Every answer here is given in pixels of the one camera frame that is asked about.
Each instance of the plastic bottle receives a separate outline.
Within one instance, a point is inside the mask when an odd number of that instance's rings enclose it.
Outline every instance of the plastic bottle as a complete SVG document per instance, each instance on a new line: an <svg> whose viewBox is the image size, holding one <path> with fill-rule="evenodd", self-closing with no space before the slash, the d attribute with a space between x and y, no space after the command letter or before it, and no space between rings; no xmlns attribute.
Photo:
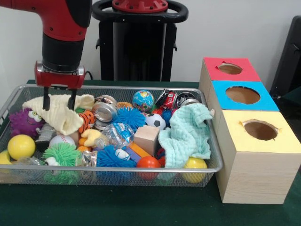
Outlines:
<svg viewBox="0 0 301 226"><path fill-rule="evenodd" d="M106 126L102 134L108 138L109 144L113 145L115 149L130 145L134 139L134 131L129 125L123 123L112 123ZM98 138L95 140L95 145L98 148L104 148L107 141Z"/></svg>

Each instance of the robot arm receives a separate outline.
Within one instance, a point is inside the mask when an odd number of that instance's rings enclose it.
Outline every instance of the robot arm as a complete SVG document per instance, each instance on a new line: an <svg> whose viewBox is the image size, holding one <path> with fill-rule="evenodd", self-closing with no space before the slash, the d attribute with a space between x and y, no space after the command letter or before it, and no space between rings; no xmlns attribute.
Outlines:
<svg viewBox="0 0 301 226"><path fill-rule="evenodd" d="M44 86L44 105L48 110L50 86L72 90L69 108L74 108L76 90L85 71L79 66L92 0L0 0L0 6L37 13L43 22L43 60L35 66L36 83Z"/></svg>

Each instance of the black cable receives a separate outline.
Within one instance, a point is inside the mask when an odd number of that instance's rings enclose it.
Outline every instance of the black cable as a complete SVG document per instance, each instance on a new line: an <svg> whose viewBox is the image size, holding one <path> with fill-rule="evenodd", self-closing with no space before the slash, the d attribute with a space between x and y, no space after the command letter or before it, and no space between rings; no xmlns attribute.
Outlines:
<svg viewBox="0 0 301 226"><path fill-rule="evenodd" d="M87 74L89 74L89 75L90 75L90 79L93 80L92 73L91 73L90 71L86 71L85 76L86 76Z"/></svg>

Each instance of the metal wire basket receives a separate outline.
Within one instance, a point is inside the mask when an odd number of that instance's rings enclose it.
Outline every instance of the metal wire basket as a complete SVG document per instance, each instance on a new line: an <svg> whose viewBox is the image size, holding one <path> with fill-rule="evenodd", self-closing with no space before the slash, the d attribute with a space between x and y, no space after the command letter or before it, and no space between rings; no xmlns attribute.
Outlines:
<svg viewBox="0 0 301 226"><path fill-rule="evenodd" d="M134 93L146 89L157 99L163 88L142 87L109 87L109 86L83 86L78 95L91 94L95 97L110 95L117 101L132 101ZM177 93L191 92L201 102L206 104L204 95L197 89L169 88ZM49 89L50 94L66 94L67 91ZM8 115L22 109L22 104L35 97L43 95L43 88L36 85L23 85L17 87L0 110L0 150L7 148L10 140L10 121ZM51 182L49 175L66 173L73 175L76 185L119 185L119 186L200 186L204 187L215 172L222 168L222 157L216 140L211 121L206 122L210 129L209 144L211 158L206 160L207 169L149 169L149 168L114 168L114 167L64 167L64 166L31 166L31 165L0 165L0 183L3 184L70 184L70 182ZM41 158L36 151L35 157ZM199 183L189 183L182 178L186 173L189 178L201 177Z"/></svg>

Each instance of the light blue cloth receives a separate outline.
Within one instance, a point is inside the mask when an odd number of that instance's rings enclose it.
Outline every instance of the light blue cloth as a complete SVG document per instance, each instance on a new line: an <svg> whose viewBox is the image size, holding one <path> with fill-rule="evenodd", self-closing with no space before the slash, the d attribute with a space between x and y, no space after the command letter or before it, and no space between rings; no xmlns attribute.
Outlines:
<svg viewBox="0 0 301 226"><path fill-rule="evenodd" d="M165 168L183 168L189 157L210 159L209 130L204 120L212 116L203 104L191 104L176 110L170 128L159 133L165 149Z"/></svg>

